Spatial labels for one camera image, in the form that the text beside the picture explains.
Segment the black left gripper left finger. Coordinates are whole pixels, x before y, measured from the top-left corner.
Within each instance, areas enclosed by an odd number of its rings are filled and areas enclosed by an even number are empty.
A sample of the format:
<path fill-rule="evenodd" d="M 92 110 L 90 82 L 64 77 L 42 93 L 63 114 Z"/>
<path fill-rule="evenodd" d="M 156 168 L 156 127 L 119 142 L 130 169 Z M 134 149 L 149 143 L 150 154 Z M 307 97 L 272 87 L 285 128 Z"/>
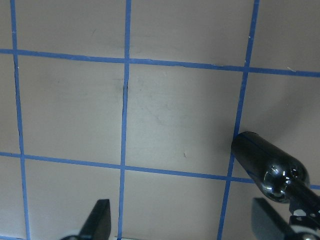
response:
<path fill-rule="evenodd" d="M 111 234 L 109 199 L 99 199 L 79 231 L 80 240 L 108 240 Z"/>

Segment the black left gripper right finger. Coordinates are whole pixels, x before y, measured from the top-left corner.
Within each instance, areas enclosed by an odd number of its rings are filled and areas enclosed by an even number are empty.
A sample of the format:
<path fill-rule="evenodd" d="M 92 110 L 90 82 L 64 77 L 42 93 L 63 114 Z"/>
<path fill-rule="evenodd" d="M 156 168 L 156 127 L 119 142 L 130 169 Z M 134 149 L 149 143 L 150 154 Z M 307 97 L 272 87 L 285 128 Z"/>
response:
<path fill-rule="evenodd" d="M 287 240 L 293 236 L 289 224 L 264 198 L 252 200 L 251 228 L 257 240 Z"/>

